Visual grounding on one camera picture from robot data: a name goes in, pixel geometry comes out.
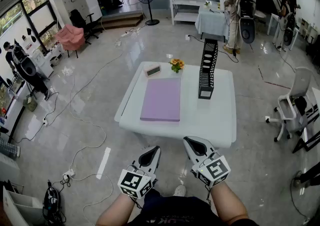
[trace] pink chair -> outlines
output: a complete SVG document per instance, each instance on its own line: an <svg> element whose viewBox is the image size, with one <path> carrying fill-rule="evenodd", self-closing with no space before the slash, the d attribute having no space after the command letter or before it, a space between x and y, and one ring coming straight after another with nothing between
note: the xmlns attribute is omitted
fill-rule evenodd
<svg viewBox="0 0 320 226"><path fill-rule="evenodd" d="M86 42L84 29L77 28L70 24L66 24L61 30L54 35L54 37L60 41L64 50L67 50L68 57L69 50L75 51L78 58L77 50Z"/></svg>

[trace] trash bin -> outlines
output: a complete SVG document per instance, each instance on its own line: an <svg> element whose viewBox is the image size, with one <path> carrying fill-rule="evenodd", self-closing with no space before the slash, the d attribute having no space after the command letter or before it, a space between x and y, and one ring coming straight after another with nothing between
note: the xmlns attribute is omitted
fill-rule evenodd
<svg viewBox="0 0 320 226"><path fill-rule="evenodd" d="M38 103L36 102L36 99L33 96L30 96L30 94L28 94L26 98L23 100L23 106L31 112L33 112L36 109L37 105Z"/></svg>
<svg viewBox="0 0 320 226"><path fill-rule="evenodd" d="M50 63L53 66L57 66L59 64L59 58L57 56L52 57L51 60L50 60Z"/></svg>

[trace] wooden step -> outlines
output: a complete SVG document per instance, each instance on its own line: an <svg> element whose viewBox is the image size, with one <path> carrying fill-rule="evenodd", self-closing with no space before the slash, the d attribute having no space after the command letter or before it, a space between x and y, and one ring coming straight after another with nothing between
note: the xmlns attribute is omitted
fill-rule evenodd
<svg viewBox="0 0 320 226"><path fill-rule="evenodd" d="M142 18L126 19L126 20L113 20L102 22L104 29L116 29L116 28L127 28L127 27L136 27L141 22Z"/></svg>
<svg viewBox="0 0 320 226"><path fill-rule="evenodd" d="M118 16L108 16L102 17L102 24L111 23L111 22L120 22L120 21L128 21L128 20L141 20L144 16L142 13L134 13L134 14L126 14L126 15L118 15Z"/></svg>

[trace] black file organizer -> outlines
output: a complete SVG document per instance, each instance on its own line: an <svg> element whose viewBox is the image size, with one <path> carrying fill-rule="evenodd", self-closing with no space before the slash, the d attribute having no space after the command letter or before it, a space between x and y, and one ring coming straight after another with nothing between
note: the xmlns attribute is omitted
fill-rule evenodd
<svg viewBox="0 0 320 226"><path fill-rule="evenodd" d="M199 99L210 100L214 91L214 73L218 57L218 42L205 39L199 72Z"/></svg>

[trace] white floor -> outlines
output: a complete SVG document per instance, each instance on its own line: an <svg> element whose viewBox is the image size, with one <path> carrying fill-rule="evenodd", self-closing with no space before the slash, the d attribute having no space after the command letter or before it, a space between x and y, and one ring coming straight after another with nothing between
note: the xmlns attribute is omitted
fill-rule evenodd
<svg viewBox="0 0 320 226"><path fill-rule="evenodd" d="M70 58L65 56L50 78L50 85L57 94L48 102L38 94L38 107L34 112L25 111L16 128L14 139L32 138L42 124L43 117L52 112L49 124L66 107L73 97L95 74L106 65L97 76L71 102L70 110L75 117L100 125L106 132L106 140L99 148L86 148L80 151L73 163L75 177L82 179L98 172L106 148L110 155L104 173L113 184L110 198L100 204L85 209L88 219L95 223L120 193L117 182L122 169L131 164L141 152L137 136L119 128L114 121L115 113L126 89L143 61L168 62L166 54L180 58L187 65L200 65L203 43L185 35L200 38L193 24L171 25L171 19L160 18L160 24L145 26L137 33L121 39L121 48L115 48L115 41L126 29L110 29L92 38L92 45ZM319 88L320 76L306 53L294 47L292 51L281 52L274 48L272 36L259 33L254 43L244 44L239 63L233 63L226 54L218 53L216 68L233 73L236 113L237 140L229 149L220 149L225 155L231 174L227 184L245 204L249 216L261 226L300 226L304 218L299 215L291 201L290 182L296 171L308 170L320 161L320 145L309 152L300 150L292 154L298 137L285 138L274 143L280 127L265 123L265 116L273 116L279 95L286 94L294 79L292 67L304 66L314 72L311 87ZM60 181L77 150L84 146L98 146L102 143L104 132L96 126L76 120L67 107L52 123L43 127L32 141L24 139L21 156L16 161L21 169L21 183L25 185L24 194L44 198L47 181ZM156 171L156 189L163 196L174 193L177 185L184 184L187 196L205 200L207 191L203 183L190 173L191 163L181 141L176 139L145 136L150 145L161 147L161 159ZM54 185L61 189L59 183ZM293 198L302 213L312 216L317 209L319 186L303 191L293 190ZM71 187L65 186L61 192L62 207L67 218L67 226L90 225L83 216L84 205L95 203L108 196L111 185L105 177L91 176L83 181L73 181ZM138 214L134 209L133 217Z"/></svg>

